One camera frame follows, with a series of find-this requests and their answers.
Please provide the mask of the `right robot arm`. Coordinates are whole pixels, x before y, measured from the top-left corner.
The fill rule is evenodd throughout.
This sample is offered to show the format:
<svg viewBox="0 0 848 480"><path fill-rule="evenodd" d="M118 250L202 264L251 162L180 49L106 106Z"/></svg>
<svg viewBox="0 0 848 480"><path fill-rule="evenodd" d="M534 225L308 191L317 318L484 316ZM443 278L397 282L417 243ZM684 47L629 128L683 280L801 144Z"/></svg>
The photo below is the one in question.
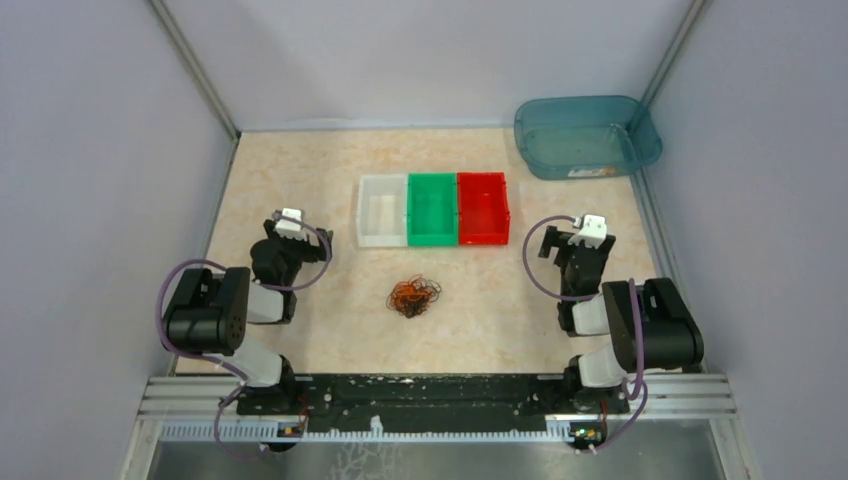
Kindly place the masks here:
<svg viewBox="0 0 848 480"><path fill-rule="evenodd" d="M588 239L548 226L538 253L552 258L559 270L560 329L571 338L609 339L591 353L574 356L563 372L561 397L576 412L626 400L626 377L694 367L705 352L700 329L671 279L603 281L615 241L613 235Z"/></svg>

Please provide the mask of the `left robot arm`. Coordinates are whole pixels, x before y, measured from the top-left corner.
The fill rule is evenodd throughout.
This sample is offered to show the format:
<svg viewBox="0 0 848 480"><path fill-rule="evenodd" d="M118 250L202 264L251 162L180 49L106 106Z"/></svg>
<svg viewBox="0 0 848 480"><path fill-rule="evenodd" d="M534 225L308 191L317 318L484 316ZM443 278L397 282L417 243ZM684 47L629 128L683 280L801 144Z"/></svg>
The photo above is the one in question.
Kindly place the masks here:
<svg viewBox="0 0 848 480"><path fill-rule="evenodd" d="M306 264L329 265L334 233L285 213L265 220L263 228L266 236L252 245L248 267L189 261L170 273L166 280L177 286L169 301L157 300L159 330L167 349L236 377L238 384L220 399L220 410L299 414L307 403L290 361L252 337L248 327L293 320L297 291L315 283L299 283L297 276Z"/></svg>

